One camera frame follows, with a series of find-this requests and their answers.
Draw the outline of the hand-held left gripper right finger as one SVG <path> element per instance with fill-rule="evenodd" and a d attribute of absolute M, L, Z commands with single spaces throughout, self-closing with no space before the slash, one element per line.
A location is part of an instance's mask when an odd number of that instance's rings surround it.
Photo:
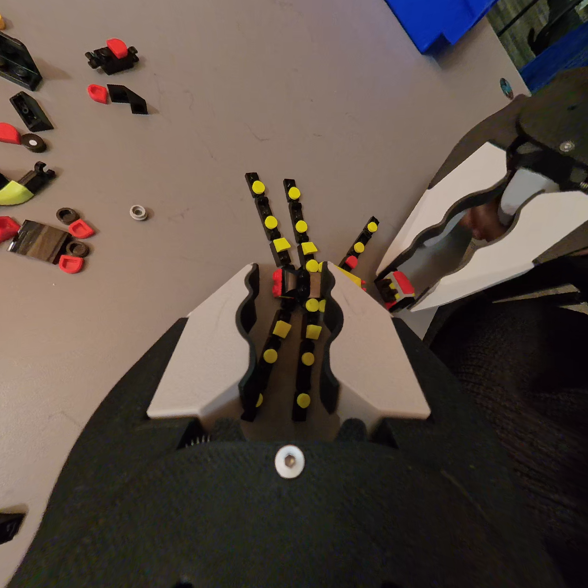
<path fill-rule="evenodd" d="M 321 273 L 323 322 L 329 331 L 320 370 L 320 400 L 341 422 L 375 430 L 385 418 L 426 420 L 431 410 L 391 315 L 341 268 Z"/>

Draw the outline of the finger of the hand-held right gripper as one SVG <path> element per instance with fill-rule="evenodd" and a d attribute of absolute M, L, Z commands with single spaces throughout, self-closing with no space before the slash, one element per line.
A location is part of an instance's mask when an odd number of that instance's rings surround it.
<path fill-rule="evenodd" d="M 384 255 L 376 277 L 407 263 L 425 242 L 438 239 L 462 212 L 503 197 L 518 172 L 525 171 L 539 181 L 524 200 L 539 190 L 547 190 L 553 183 L 546 175 L 553 156 L 552 151 L 531 142 L 511 151 L 491 142 L 481 145 L 423 194 Z"/>
<path fill-rule="evenodd" d="M 539 190 L 505 194 L 499 215 L 511 221 L 493 242 L 474 247 L 454 271 L 425 287 L 414 311 L 442 306 L 506 282 L 543 263 L 547 254 L 564 255 L 570 238 L 587 223 L 587 194 L 582 190 Z"/>

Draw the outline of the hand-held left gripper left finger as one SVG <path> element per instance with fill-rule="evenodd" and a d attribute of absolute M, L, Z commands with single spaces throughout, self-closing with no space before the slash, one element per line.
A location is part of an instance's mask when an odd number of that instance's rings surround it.
<path fill-rule="evenodd" d="M 256 322 L 259 266 L 243 267 L 188 316 L 147 409 L 150 419 L 196 417 L 210 429 L 236 417 L 240 385 L 256 364 L 249 335 Z"/>

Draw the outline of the red yellow lego head assembly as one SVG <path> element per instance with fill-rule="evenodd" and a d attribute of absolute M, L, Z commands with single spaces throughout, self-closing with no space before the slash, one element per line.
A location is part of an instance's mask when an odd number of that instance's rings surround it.
<path fill-rule="evenodd" d="M 415 288 L 400 270 L 392 270 L 374 281 L 385 309 L 398 312 L 415 303 Z"/>

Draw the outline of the black yellow lego spider model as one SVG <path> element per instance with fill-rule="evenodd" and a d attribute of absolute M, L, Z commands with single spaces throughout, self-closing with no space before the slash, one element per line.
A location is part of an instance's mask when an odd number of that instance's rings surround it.
<path fill-rule="evenodd" d="M 294 179 L 284 179 L 283 187 L 288 202 L 299 265 L 293 263 L 288 239 L 282 236 L 279 223 L 270 207 L 265 184 L 255 172 L 245 174 L 264 232 L 269 242 L 276 269 L 272 275 L 272 295 L 280 307 L 270 326 L 252 376 L 241 387 L 243 414 L 246 422 L 253 422 L 261 407 L 273 367 L 278 360 L 282 342 L 292 329 L 291 319 L 297 310 L 302 313 L 302 326 L 293 394 L 292 420 L 306 420 L 311 404 L 311 378 L 315 364 L 315 343 L 322 331 L 321 318 L 326 300 L 321 293 L 322 263 L 316 259 L 318 248 L 312 242 L 300 202 L 301 193 Z"/>

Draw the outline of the yellow black lego slope assembly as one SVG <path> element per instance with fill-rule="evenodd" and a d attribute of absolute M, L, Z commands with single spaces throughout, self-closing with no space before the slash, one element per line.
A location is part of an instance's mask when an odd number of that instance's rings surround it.
<path fill-rule="evenodd" d="M 54 170 L 38 161 L 33 170 L 14 181 L 1 173 L 1 206 L 15 206 L 28 202 L 56 178 Z"/>

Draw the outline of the black lego piece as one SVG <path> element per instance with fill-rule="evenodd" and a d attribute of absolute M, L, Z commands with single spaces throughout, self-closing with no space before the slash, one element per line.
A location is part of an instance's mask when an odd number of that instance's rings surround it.
<path fill-rule="evenodd" d="M 26 518 L 26 514 L 26 511 L 1 511 L 1 545 L 15 538 Z"/>

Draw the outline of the small black lego slope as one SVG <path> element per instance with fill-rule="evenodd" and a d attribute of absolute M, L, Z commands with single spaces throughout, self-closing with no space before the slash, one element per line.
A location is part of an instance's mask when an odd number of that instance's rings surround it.
<path fill-rule="evenodd" d="M 30 132 L 38 133 L 54 129 L 39 103 L 26 92 L 18 92 L 11 96 L 9 101 Z"/>

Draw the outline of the black red lego clip assembly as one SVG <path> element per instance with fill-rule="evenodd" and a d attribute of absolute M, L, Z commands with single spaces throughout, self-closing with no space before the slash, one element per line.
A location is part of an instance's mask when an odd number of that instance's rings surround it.
<path fill-rule="evenodd" d="M 128 47 L 117 38 L 107 40 L 107 46 L 85 53 L 88 65 L 93 69 L 101 69 L 107 75 L 131 70 L 139 62 L 135 47 Z"/>

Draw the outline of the large black lego slope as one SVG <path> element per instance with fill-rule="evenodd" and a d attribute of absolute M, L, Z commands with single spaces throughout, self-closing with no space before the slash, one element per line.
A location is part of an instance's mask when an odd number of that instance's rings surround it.
<path fill-rule="evenodd" d="M 1 77 L 36 91 L 43 77 L 26 46 L 1 32 Z"/>

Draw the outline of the person's right hand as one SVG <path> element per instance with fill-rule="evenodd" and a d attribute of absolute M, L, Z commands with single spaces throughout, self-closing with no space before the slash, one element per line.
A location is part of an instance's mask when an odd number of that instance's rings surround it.
<path fill-rule="evenodd" d="M 497 209 L 493 203 L 475 206 L 465 211 L 459 225 L 471 231 L 477 240 L 491 242 L 504 234 L 505 228 L 500 223 Z"/>

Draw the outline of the blue plastic bin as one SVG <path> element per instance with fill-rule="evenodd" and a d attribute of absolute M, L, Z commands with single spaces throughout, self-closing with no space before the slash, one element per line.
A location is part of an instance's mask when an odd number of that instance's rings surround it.
<path fill-rule="evenodd" d="M 455 46 L 496 1 L 386 1 L 417 50 L 437 55 Z"/>
<path fill-rule="evenodd" d="M 535 93 L 563 70 L 587 66 L 587 23 L 548 47 L 520 71 L 527 89 Z"/>

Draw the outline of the dark knit sweater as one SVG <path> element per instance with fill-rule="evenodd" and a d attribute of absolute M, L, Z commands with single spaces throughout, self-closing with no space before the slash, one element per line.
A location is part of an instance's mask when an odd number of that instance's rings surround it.
<path fill-rule="evenodd" d="M 587 587 L 587 313 L 546 298 L 441 307 L 430 349 L 509 455 L 567 587 Z"/>

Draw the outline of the black lego bracket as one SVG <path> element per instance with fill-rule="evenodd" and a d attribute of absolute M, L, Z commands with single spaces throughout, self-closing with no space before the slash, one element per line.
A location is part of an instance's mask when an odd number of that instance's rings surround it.
<path fill-rule="evenodd" d="M 127 104 L 134 115 L 149 115 L 146 101 L 124 85 L 107 84 L 109 98 L 113 104 Z"/>

